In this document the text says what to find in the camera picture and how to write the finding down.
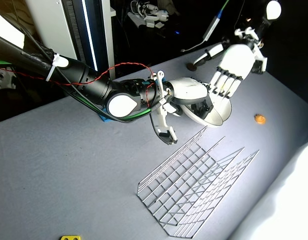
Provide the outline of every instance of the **white light strip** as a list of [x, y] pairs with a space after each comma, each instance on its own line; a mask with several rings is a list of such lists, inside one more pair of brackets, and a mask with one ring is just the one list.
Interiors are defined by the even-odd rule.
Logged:
[[24, 34], [14, 28], [8, 21], [0, 15], [0, 37], [23, 49]]
[[89, 39], [90, 50], [92, 52], [92, 57], [93, 57], [93, 62], [94, 62], [94, 68], [95, 68], [96, 71], [98, 71], [97, 64], [96, 64], [95, 53], [94, 53], [94, 46], [93, 46], [93, 41], [92, 41], [92, 35], [90, 34], [89, 21], [88, 21], [88, 16], [87, 16], [85, 0], [82, 0], [82, 4], [83, 4], [83, 11], [84, 11], [84, 17], [85, 17], [85, 22], [86, 22], [86, 28], [87, 28], [87, 34], [88, 34], [88, 39]]

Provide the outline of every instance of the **gray table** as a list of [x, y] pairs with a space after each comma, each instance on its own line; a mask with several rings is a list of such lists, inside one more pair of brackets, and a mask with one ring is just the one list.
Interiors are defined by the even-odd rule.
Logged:
[[[154, 66], [166, 79], [208, 81], [219, 59], [185, 68], [203, 49]], [[143, 70], [128, 77], [145, 78]], [[196, 240], [223, 240], [257, 202], [308, 135], [308, 104], [274, 77], [251, 74], [232, 98], [231, 117], [207, 130], [206, 146], [261, 152], [219, 204]], [[254, 114], [267, 117], [258, 125]], [[0, 239], [161, 240], [167, 237], [136, 196], [137, 184], [202, 126], [168, 117], [179, 142], [160, 142], [148, 117], [103, 123], [67, 97], [0, 122]]]

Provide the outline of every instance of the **yellow object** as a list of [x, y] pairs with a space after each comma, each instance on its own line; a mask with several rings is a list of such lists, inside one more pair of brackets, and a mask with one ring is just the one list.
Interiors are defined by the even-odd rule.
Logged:
[[258, 124], [265, 124], [266, 123], [266, 118], [263, 115], [261, 115], [261, 114], [256, 114], [255, 115], [255, 121]]
[[80, 236], [62, 236], [60, 240], [81, 240]]

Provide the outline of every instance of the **dish rack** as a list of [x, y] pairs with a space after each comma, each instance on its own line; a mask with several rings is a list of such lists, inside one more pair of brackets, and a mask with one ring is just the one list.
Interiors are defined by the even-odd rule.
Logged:
[[203, 128], [139, 184], [137, 196], [171, 237], [193, 238], [259, 150], [237, 161], [244, 147], [216, 160], [198, 141]]

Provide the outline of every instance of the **wire grid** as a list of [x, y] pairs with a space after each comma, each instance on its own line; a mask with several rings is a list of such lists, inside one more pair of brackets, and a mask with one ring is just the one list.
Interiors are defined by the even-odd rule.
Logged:
[[216, 161], [197, 142], [198, 134], [172, 154], [138, 185], [137, 195], [172, 237], [192, 238], [258, 151], [227, 167], [241, 148]]

